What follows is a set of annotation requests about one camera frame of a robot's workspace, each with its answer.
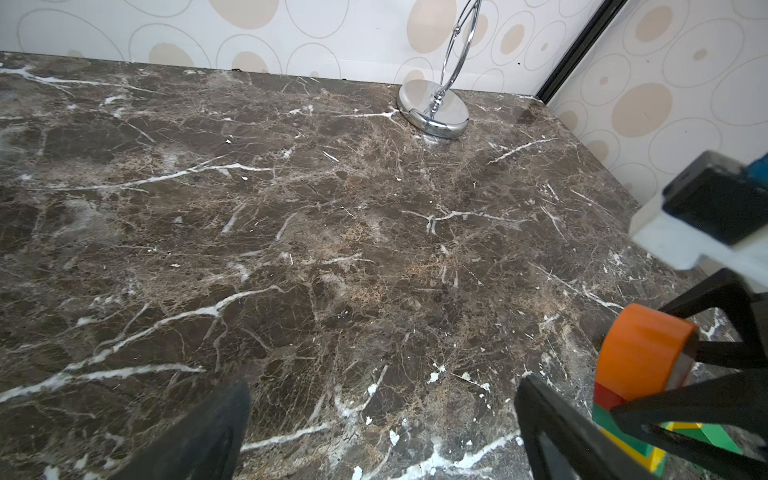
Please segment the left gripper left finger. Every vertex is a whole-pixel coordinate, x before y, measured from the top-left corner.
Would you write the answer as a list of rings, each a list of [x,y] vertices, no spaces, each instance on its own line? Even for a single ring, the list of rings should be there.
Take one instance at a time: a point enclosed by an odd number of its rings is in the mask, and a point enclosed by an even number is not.
[[[245,382],[219,385],[113,474],[114,479],[231,479],[250,415]]]

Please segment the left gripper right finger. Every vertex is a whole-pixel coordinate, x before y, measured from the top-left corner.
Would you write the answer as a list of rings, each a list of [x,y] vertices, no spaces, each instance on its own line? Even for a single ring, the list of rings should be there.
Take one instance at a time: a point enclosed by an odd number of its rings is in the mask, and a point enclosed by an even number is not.
[[[535,479],[654,478],[537,376],[521,379],[514,407]]]

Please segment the orange round lego piece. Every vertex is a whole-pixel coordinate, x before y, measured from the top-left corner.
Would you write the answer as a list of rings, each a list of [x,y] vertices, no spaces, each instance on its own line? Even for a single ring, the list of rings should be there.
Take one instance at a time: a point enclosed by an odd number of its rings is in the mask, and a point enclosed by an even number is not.
[[[604,339],[595,381],[624,401],[680,388],[691,375],[698,344],[695,324],[631,304]]]

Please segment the green long lego front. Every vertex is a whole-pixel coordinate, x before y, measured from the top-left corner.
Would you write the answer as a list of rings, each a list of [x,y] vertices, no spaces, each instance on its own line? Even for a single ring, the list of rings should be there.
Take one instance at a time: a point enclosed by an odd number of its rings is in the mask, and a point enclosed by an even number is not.
[[[648,469],[654,470],[655,464],[660,463],[665,458],[665,451],[623,432],[615,423],[609,411],[596,403],[592,405],[592,418],[599,429],[612,442]],[[668,422],[664,425],[664,428],[736,454],[742,453],[737,444],[719,425]]]

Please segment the red long lego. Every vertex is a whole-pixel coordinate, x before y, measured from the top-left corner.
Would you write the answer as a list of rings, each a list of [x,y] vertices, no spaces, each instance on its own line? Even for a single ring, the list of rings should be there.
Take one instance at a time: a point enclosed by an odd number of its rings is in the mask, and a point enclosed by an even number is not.
[[[606,411],[610,411],[611,409],[625,403],[626,400],[599,382],[595,382],[593,402],[596,406],[599,406]]]

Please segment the yellow square lego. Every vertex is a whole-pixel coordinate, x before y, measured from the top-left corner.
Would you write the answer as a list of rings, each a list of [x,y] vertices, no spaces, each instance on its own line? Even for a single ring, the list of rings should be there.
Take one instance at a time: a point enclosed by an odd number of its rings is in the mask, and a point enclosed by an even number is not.
[[[701,427],[701,423],[686,422],[668,422],[663,425],[664,429],[677,433],[693,433],[695,430],[701,430]],[[618,448],[650,473],[656,476],[662,474],[666,458],[665,451],[621,432],[617,426],[605,428],[599,425],[598,429]]]

